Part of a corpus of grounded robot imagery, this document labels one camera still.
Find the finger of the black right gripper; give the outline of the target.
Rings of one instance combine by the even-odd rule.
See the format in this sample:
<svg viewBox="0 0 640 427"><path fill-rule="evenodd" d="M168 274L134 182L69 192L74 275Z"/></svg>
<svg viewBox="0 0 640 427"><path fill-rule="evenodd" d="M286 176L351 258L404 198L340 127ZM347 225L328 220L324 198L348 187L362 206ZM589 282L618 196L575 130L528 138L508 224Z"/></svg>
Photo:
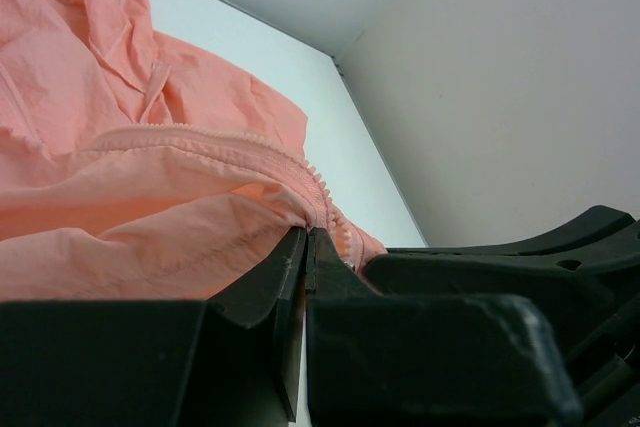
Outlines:
<svg viewBox="0 0 640 427"><path fill-rule="evenodd" d="M639 222L594 206L510 244L392 249L365 278L388 295L511 294L552 326L588 426L639 423Z"/></svg>

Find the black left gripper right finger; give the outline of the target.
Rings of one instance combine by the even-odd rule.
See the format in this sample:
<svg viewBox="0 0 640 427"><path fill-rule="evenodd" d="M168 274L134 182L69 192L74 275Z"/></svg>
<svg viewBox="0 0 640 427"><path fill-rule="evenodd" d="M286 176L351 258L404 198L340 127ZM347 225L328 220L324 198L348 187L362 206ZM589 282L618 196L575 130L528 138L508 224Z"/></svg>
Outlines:
<svg viewBox="0 0 640 427"><path fill-rule="evenodd" d="M513 295L389 296L313 229L306 385L315 426L578 426L552 328Z"/></svg>

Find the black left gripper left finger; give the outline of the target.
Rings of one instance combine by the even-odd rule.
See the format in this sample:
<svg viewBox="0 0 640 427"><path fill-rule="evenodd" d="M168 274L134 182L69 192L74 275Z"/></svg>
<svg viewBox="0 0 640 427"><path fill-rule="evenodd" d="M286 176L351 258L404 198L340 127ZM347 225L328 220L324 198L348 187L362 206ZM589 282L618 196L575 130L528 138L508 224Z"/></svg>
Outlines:
<svg viewBox="0 0 640 427"><path fill-rule="evenodd" d="M285 426L296 418L306 233L206 301L1 306L5 426Z"/></svg>

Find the pink hooded zip jacket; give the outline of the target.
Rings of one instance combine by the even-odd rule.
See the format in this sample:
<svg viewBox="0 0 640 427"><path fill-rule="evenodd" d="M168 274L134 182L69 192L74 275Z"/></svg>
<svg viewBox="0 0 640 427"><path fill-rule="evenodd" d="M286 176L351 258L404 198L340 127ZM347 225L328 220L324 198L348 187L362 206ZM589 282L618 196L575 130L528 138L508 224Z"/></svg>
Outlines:
<svg viewBox="0 0 640 427"><path fill-rule="evenodd" d="M148 0L1 0L2 299L207 299L293 227L362 268L306 123Z"/></svg>

